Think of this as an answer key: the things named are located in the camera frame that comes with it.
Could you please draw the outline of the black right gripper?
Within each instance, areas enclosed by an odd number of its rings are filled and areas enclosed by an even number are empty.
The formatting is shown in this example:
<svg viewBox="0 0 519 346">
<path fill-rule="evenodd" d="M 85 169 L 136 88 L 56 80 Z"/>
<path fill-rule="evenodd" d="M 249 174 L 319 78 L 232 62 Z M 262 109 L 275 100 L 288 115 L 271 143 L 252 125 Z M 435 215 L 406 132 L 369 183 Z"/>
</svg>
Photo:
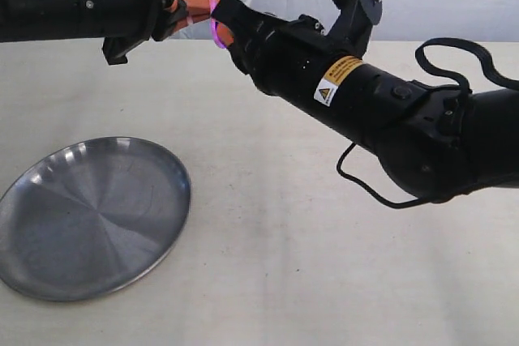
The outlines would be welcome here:
<svg viewBox="0 0 519 346">
<path fill-rule="evenodd" d="M 337 84 L 326 80 L 322 61 L 332 42 L 308 15 L 287 21 L 255 11 L 241 0 L 220 0 L 212 12 L 217 22 L 217 46 L 254 85 L 269 96 L 333 97 Z"/>
</svg>

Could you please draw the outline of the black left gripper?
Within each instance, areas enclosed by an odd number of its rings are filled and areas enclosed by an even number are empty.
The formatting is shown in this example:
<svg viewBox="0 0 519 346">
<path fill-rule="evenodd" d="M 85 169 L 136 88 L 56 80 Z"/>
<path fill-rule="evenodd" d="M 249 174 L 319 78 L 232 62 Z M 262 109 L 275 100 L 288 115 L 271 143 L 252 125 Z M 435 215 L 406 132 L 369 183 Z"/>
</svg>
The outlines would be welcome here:
<svg viewBox="0 0 519 346">
<path fill-rule="evenodd" d="M 127 55 L 151 39 L 163 41 L 175 28 L 204 22 L 219 0 L 109 0 L 115 32 L 104 34 L 101 47 L 110 65 L 128 62 Z"/>
</svg>

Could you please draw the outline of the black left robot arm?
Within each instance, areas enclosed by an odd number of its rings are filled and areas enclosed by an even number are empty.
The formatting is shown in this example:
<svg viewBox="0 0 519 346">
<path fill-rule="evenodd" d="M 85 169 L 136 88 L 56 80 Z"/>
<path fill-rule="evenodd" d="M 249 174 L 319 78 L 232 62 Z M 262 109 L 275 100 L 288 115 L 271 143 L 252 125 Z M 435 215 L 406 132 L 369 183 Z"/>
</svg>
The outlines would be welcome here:
<svg viewBox="0 0 519 346">
<path fill-rule="evenodd" d="M 210 19 L 219 0 L 1 0 L 1 41 L 101 38 L 110 65 L 145 41 Z"/>
</svg>

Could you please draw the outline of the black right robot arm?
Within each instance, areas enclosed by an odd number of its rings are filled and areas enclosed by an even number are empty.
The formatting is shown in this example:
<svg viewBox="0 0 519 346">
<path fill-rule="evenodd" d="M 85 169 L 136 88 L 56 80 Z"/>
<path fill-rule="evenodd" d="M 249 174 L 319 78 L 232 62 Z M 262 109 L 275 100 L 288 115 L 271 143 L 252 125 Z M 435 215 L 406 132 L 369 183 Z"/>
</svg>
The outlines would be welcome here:
<svg viewBox="0 0 519 346">
<path fill-rule="evenodd" d="M 306 15 L 286 21 L 240 0 L 220 0 L 212 17 L 230 30 L 234 64 L 262 93 L 375 155 L 411 195 L 409 207 L 517 187 L 518 82 L 503 76 L 481 45 L 429 40 L 478 59 L 495 90 L 473 93 L 464 75 L 433 66 L 423 48 L 415 52 L 418 64 L 449 84 L 406 81 L 367 64 L 349 41 L 322 34 Z"/>
</svg>

